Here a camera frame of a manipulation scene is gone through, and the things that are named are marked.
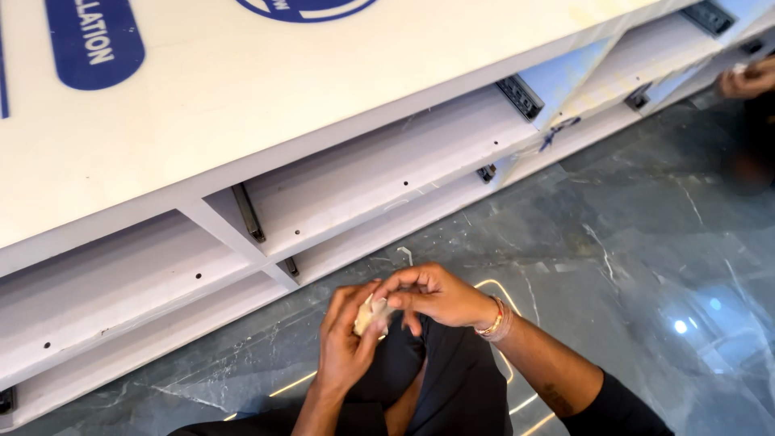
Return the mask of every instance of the marble floor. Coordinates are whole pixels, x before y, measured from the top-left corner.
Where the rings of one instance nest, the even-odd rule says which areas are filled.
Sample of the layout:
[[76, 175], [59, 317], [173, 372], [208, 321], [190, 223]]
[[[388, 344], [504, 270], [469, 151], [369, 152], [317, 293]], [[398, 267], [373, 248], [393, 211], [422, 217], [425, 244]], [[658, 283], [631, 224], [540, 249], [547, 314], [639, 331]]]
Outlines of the marble floor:
[[[507, 292], [677, 434], [775, 434], [775, 194], [716, 172], [741, 111], [672, 106], [12, 434], [164, 435], [297, 399], [309, 380], [268, 396], [315, 371], [332, 290], [407, 266], [398, 247]], [[515, 434], [567, 434], [499, 363]]]

